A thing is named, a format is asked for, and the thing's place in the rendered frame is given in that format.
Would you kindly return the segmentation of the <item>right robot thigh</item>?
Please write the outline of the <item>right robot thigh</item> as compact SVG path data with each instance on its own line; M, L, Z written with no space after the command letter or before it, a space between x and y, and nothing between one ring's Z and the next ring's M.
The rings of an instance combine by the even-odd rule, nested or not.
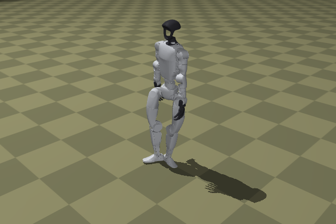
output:
M162 129L162 123L158 120L156 120L158 107L159 107L159 98L160 96L160 88L156 87L153 88L148 95L148 100L146 104L146 114L148 118L148 122L150 127L153 131L159 132Z

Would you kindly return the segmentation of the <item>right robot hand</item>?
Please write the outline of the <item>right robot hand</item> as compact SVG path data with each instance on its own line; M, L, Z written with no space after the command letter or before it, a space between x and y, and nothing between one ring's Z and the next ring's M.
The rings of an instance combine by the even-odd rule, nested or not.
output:
M154 82L154 87L160 87L160 86L161 86L161 84L157 86L157 83L156 83L156 82ZM163 97L162 97L162 98L163 98ZM159 101L161 101L161 100L163 100L163 99L164 99L164 98L163 98L163 99L162 99L162 98L160 98L160 99L159 99Z

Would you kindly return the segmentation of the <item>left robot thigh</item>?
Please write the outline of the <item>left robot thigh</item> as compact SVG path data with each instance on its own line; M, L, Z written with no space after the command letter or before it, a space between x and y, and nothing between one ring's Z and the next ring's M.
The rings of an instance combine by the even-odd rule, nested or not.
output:
M177 119L178 116L176 118L174 118L174 117L177 115L178 110L180 108L179 107L179 102L178 102L178 100L179 100L178 94L179 93L177 92L177 93L175 93L175 96L174 96L173 108L172 108L172 124L170 124L166 127L167 135L174 135L174 133L177 133L180 130L180 128L182 127L182 124L184 122L185 112L184 112L184 115L182 116L181 119L174 120L174 119ZM187 100L187 98L186 98L186 100Z

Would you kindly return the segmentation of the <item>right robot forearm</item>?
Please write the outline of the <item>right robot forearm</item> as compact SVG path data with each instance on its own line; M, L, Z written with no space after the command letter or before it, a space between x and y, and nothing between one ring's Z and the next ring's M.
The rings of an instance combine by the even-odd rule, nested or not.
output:
M160 70L156 70L154 67L154 78L153 78L153 82L157 83L157 86L161 84L161 73Z

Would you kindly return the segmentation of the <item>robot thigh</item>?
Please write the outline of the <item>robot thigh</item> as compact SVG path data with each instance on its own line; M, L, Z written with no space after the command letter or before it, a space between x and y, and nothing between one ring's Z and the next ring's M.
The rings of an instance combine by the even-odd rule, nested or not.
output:
M159 107L159 98L160 96L160 88L156 87L153 88L148 95L148 100L146 104L146 114L148 118L148 122L150 127L153 131L159 132L162 129L162 123L158 120L156 120L158 107Z
M174 120L174 119L177 119L178 116L176 118L174 118L174 117L177 115L178 110L180 108L179 107L179 102L178 102L178 100L179 100L178 94L179 93L177 92L177 93L175 93L175 96L174 96L173 108L172 108L172 124L170 124L166 127L167 135L174 135L174 133L177 133L180 130L180 128L182 127L182 124L184 122L185 112L184 112L184 115L182 116L181 119ZM186 98L186 100L187 100L187 98Z

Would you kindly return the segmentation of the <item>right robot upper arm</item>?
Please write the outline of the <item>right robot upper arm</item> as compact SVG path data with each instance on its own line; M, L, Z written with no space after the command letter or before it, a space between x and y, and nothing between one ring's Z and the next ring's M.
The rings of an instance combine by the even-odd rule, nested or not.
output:
M155 57L156 57L156 61L153 63L153 67L156 69L156 70L159 70L160 69L160 65L159 65L159 44L163 42L163 41L158 41L155 43Z

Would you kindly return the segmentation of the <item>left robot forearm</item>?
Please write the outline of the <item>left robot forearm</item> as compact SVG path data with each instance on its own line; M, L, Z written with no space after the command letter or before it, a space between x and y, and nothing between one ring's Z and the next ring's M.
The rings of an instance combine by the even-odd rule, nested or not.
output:
M183 101L183 105L187 102L186 100L186 88L187 88L187 80L186 80L186 76L183 76L182 78L182 82L183 83L180 83L178 84L178 102L179 100L182 100Z

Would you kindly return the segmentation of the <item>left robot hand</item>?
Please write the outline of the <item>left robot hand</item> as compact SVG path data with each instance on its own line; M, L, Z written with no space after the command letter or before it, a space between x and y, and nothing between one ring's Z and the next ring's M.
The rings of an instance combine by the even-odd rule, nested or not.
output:
M174 118L176 118L177 116L177 119L174 119L174 120L179 120L179 119L181 119L182 118L182 116L184 115L184 111L185 111L185 106L186 106L186 104L184 104L183 105L183 101L182 100L179 100L179 103L178 103L178 105L179 105L179 112L177 113L177 115L174 117Z

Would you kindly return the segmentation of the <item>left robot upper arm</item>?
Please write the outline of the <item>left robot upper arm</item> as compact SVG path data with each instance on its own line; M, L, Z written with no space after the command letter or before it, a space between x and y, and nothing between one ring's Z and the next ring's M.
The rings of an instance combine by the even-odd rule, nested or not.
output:
M176 56L178 58L178 68L179 68L179 74L176 75L176 82L183 83L182 78L183 76L186 76L187 72L187 61L189 58L189 53L187 50L183 48L177 48Z

